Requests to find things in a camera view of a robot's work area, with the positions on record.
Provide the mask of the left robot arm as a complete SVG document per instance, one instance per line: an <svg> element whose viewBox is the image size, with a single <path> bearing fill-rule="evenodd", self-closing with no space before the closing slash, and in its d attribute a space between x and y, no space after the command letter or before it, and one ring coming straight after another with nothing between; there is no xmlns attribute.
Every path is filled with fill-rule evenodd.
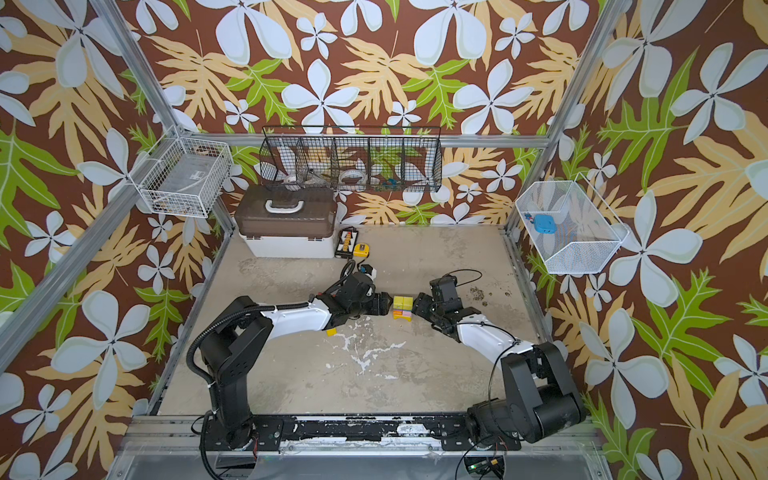
<svg viewBox="0 0 768 480"><path fill-rule="evenodd" d="M254 437L247 376L270 340L308 331L327 331L360 316L385 316L394 297L371 277L355 272L298 303L260 304L248 296L233 300L195 337L186 365L206 384L211 401L204 419L215 424L227 447L240 449Z"/></svg>

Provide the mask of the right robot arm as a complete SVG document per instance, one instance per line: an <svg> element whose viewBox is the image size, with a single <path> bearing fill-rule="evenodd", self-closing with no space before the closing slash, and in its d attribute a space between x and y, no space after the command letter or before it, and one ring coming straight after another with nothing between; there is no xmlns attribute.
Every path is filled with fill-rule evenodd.
<svg viewBox="0 0 768 480"><path fill-rule="evenodd" d="M524 341L464 306L452 274L432 280L430 288L429 294L418 295L412 313L483 355L503 380L504 398L494 398L488 385L486 399L466 412L474 444L503 442L518 450L523 441L536 443L586 419L587 409L557 346Z"/></svg>

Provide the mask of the yellow tape measure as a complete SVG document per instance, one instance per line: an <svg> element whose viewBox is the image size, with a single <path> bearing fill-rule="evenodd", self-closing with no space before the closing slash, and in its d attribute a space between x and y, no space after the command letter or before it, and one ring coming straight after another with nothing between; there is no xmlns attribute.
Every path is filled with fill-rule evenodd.
<svg viewBox="0 0 768 480"><path fill-rule="evenodd" d="M370 255L370 246L367 243L356 243L353 249L355 258L365 259Z"/></svg>

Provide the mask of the black charging board yellow connectors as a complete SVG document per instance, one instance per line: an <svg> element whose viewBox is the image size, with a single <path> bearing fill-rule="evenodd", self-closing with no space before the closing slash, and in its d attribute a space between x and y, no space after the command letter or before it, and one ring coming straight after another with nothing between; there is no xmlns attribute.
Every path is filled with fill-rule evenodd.
<svg viewBox="0 0 768 480"><path fill-rule="evenodd" d="M358 230L354 227L346 227L339 231L338 242L335 249L335 257L351 259L357 243Z"/></svg>

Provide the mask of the brown lid white toolbox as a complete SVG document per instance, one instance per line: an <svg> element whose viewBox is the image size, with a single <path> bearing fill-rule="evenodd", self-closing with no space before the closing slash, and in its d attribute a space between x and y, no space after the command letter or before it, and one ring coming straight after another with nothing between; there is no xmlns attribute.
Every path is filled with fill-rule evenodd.
<svg viewBox="0 0 768 480"><path fill-rule="evenodd" d="M240 237L260 258L334 257L337 204L328 188L252 185L234 220Z"/></svg>

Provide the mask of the blue object in basket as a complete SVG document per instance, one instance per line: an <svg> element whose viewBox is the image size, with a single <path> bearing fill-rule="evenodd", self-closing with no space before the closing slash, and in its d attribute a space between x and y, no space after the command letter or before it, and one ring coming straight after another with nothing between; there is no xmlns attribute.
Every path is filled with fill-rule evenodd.
<svg viewBox="0 0 768 480"><path fill-rule="evenodd" d="M551 215L537 214L533 218L534 230L540 234L555 234L557 224Z"/></svg>

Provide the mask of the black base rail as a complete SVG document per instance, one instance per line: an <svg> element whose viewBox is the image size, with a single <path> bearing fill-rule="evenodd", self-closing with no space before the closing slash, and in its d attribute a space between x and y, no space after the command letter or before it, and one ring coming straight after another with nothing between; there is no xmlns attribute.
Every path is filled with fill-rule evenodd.
<svg viewBox="0 0 768 480"><path fill-rule="evenodd" d="M256 415L250 437L260 451L286 452L296 443L394 448L415 445L438 451L460 451L472 443L501 444L517 449L521 437L512 424L481 420L467 412Z"/></svg>

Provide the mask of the aluminium corner frame post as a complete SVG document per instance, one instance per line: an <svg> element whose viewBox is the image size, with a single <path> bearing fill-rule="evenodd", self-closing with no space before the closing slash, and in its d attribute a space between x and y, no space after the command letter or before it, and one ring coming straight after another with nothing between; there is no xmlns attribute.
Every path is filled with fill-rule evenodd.
<svg viewBox="0 0 768 480"><path fill-rule="evenodd" d="M563 99L558 111L553 116L553 122L548 127L543 144L536 145L539 153L530 167L524 182L521 184L519 196L521 196L540 175L545 171L548 162L557 156L560 136L565 132L565 124L571 113L580 102L587 83L592 74L597 70L599 57L611 41L620 17L632 6L632 1L615 0L607 1L605 8L598 16L596 25L591 33L584 51L575 67L574 74L565 89Z"/></svg>

